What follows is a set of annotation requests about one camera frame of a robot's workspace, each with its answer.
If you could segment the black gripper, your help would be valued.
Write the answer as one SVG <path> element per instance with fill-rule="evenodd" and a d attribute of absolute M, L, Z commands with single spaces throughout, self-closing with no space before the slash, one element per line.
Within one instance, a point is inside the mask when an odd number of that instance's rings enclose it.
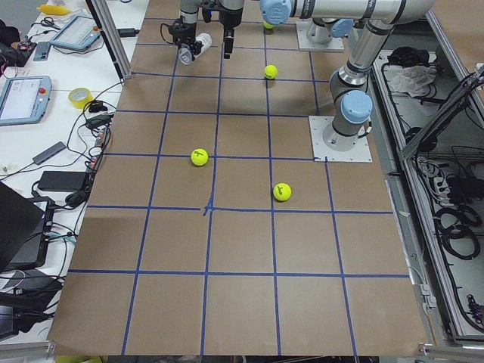
<path fill-rule="evenodd" d="M 224 26 L 224 59 L 231 57 L 234 47 L 234 28 L 243 15 L 243 0 L 219 0 L 219 22 Z"/>
<path fill-rule="evenodd" d="M 194 61 L 202 53 L 203 43 L 195 41 L 194 23 L 186 23 L 182 18 L 176 19 L 172 24 L 172 40 L 178 47 L 189 45 L 190 61 Z"/>

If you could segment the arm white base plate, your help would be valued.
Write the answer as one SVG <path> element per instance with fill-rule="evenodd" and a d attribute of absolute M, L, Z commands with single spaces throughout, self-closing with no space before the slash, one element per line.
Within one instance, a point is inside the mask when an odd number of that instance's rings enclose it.
<path fill-rule="evenodd" d="M 335 163 L 371 163 L 371 151 L 367 137 L 360 138 L 365 128 L 358 134 L 342 136 L 334 131 L 332 116 L 310 116 L 309 129 L 312 139 L 313 160 Z"/>
<path fill-rule="evenodd" d="M 314 21 L 298 21 L 296 34 L 300 51 L 344 52 L 343 40 L 333 37 L 327 27 Z"/>

